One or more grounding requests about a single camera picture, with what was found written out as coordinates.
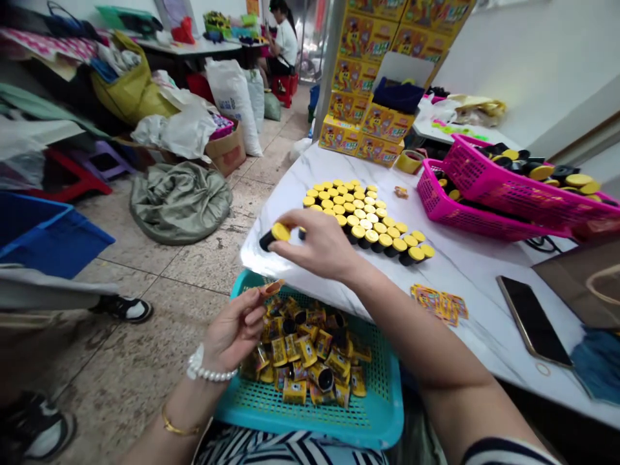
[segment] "tiled floor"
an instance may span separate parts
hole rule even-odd
[[[171,247],[148,239],[129,214],[130,179],[115,181],[110,196],[77,205],[116,238],[77,279],[116,282],[124,293],[151,301],[155,314],[134,326],[65,312],[58,328],[21,342],[42,365],[28,385],[47,391],[77,417],[77,436],[57,463],[117,462],[158,412],[205,325],[229,299],[247,231],[284,175],[282,162],[293,143],[307,134],[308,103],[309,88],[300,86],[281,121],[265,120],[264,157],[249,158],[229,176],[232,213],[204,241]]]

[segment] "striped clothing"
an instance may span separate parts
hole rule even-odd
[[[229,426],[201,447],[196,465],[302,464],[388,465],[381,451],[345,444],[308,431],[275,435]],[[486,438],[466,452],[463,465],[559,465],[551,456],[516,440]]]

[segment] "black hair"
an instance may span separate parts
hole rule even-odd
[[[295,37],[297,37],[297,31],[295,30],[295,21],[293,19],[293,13],[291,12],[291,9],[289,8],[289,6],[286,4],[285,0],[271,0],[269,2],[269,11],[272,12],[273,10],[279,10],[281,11],[281,13],[286,15],[286,19],[289,20],[289,23],[291,24],[291,27],[293,28],[293,32],[295,33]]]

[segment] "shoe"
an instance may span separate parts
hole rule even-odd
[[[119,295],[101,296],[97,306],[89,310],[93,313],[105,313],[133,324],[144,323],[153,314],[153,306],[145,300]]]
[[[5,447],[9,442],[12,455],[21,460],[53,460],[69,445],[75,432],[75,417],[58,411],[42,394],[23,391],[19,400],[0,410]]]

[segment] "plastic basket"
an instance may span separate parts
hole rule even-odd
[[[237,278],[231,298],[270,281],[245,270]],[[286,286],[280,296],[292,296],[304,306],[315,300]],[[403,427],[398,359],[374,325],[349,316],[349,327],[372,348],[373,361],[363,364],[367,396],[351,396],[348,410],[339,406],[315,407],[309,396],[304,406],[284,404],[282,394],[272,384],[236,377],[218,406],[216,418],[268,433],[314,431],[367,448],[387,449],[396,444]]]
[[[446,174],[467,200],[553,229],[620,218],[618,207],[562,191],[494,164],[475,148],[487,147],[489,143],[461,134],[452,137],[455,142],[444,160]],[[597,195],[613,200],[601,192]]]
[[[0,192],[0,263],[71,279],[114,238],[65,203]]]
[[[510,242],[546,236],[547,234],[560,237],[571,235],[568,229],[558,231],[522,223],[467,205],[461,205],[446,195],[434,174],[435,171],[446,172],[446,163],[426,159],[422,164],[424,165],[424,172],[418,182],[417,190],[428,218],[434,222]]]

